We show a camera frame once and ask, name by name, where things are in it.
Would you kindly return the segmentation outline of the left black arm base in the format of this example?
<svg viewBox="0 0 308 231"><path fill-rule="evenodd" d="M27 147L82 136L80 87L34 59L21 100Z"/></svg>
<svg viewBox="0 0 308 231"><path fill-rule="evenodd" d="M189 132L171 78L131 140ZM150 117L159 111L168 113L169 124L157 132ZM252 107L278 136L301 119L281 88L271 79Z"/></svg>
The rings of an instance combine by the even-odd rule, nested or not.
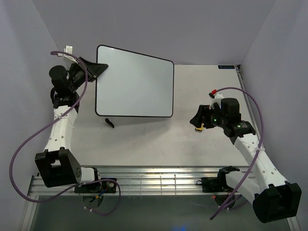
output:
<svg viewBox="0 0 308 231"><path fill-rule="evenodd" d="M107 181L77 186L74 188L74 193L116 193L115 182L117 182L117 178L109 178Z"/></svg>

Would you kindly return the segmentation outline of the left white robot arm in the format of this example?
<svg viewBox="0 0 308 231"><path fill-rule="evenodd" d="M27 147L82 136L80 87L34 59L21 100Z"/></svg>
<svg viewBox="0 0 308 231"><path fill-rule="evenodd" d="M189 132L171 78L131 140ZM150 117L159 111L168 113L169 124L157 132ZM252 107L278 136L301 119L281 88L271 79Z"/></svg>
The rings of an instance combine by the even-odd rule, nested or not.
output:
<svg viewBox="0 0 308 231"><path fill-rule="evenodd" d="M102 187L98 171L92 167L81 167L71 152L71 138L74 122L79 111L77 89L86 81L93 82L107 68L107 64L97 64L81 59L66 70L57 65L50 69L49 76L54 120L50 137L44 151L36 154L35 163L46 187L85 183L91 192Z"/></svg>

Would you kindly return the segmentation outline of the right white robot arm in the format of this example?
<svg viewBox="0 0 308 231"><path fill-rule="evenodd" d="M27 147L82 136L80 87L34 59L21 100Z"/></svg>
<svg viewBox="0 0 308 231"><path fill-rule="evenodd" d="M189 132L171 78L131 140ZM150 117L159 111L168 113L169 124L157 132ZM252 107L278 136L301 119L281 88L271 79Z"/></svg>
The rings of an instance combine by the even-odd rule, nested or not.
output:
<svg viewBox="0 0 308 231"><path fill-rule="evenodd" d="M302 191L297 183L290 183L274 166L253 126L242 120L240 105L235 98L215 97L210 105L200 105L190 120L196 130L219 127L242 154L255 180L246 177L236 167L219 170L218 187L240 193L253 207L262 223L291 218L297 215Z"/></svg>

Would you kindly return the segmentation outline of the white dry-erase whiteboard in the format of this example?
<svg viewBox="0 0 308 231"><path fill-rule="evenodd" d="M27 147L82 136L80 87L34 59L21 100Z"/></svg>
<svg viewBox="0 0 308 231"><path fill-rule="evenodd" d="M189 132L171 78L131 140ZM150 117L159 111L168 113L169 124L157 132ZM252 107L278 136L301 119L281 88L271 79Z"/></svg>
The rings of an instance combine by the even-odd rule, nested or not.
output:
<svg viewBox="0 0 308 231"><path fill-rule="evenodd" d="M99 45L97 63L108 65L96 80L98 116L173 116L175 65L171 60Z"/></svg>

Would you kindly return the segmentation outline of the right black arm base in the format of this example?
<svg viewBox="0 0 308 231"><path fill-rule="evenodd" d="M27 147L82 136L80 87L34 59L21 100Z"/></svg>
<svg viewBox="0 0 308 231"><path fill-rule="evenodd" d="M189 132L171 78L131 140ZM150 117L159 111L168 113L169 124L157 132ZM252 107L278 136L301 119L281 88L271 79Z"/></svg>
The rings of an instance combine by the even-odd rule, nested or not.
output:
<svg viewBox="0 0 308 231"><path fill-rule="evenodd" d="M232 188L228 186L223 186L217 177L202 177L200 180L196 181L196 185L202 187L203 193L222 193L232 190Z"/></svg>

